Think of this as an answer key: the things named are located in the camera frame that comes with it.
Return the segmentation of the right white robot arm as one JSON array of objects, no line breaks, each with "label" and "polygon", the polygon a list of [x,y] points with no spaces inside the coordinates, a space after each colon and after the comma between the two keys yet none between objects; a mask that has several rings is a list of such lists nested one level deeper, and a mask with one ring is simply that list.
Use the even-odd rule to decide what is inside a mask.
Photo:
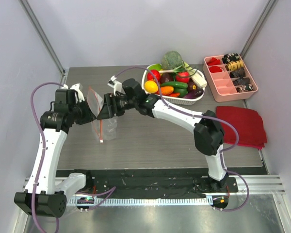
[{"label": "right white robot arm", "polygon": [[190,111],[156,94],[147,94],[135,79],[121,83],[111,77],[108,86],[113,88],[113,93],[104,95],[98,120],[119,117],[126,110],[135,109],[144,116],[167,120],[187,129],[194,136],[196,149],[206,157],[210,188],[219,192],[226,187],[228,172],[222,156],[224,130],[214,112]]}]

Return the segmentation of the clear zip top bag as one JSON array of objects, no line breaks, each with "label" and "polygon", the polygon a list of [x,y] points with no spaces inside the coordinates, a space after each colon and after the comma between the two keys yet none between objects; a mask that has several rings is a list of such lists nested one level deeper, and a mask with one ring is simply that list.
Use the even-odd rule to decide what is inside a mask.
[{"label": "clear zip top bag", "polygon": [[[92,87],[88,88],[87,102],[92,113],[97,117],[103,106],[101,97]],[[94,139],[99,143],[116,139],[117,118],[98,120],[91,122]]]}]

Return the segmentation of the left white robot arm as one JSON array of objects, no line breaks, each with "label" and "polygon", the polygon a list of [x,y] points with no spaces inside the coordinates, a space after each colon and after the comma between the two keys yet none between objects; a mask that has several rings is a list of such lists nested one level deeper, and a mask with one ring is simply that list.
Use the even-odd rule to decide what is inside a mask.
[{"label": "left white robot arm", "polygon": [[73,124],[83,125],[95,120],[81,91],[81,85],[60,88],[55,92],[53,109],[40,118],[43,135],[40,137],[32,174],[23,192],[17,192],[15,204],[26,214],[60,218],[67,201],[78,191],[93,190],[90,171],[74,170],[61,183],[56,184],[56,170],[63,144]]}]

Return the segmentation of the green onion toy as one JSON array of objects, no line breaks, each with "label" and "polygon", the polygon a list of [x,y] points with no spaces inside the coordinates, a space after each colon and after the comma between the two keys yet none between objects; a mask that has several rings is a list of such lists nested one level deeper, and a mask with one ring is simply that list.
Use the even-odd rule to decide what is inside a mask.
[{"label": "green onion toy", "polygon": [[186,75],[186,77],[191,77],[194,74],[197,73],[197,69],[196,67],[191,67],[190,65],[188,65],[187,63],[183,63],[181,66],[178,66],[174,69],[170,69],[170,70],[160,70],[159,73],[163,74],[163,73],[179,73],[179,72],[188,72],[189,74]]}]

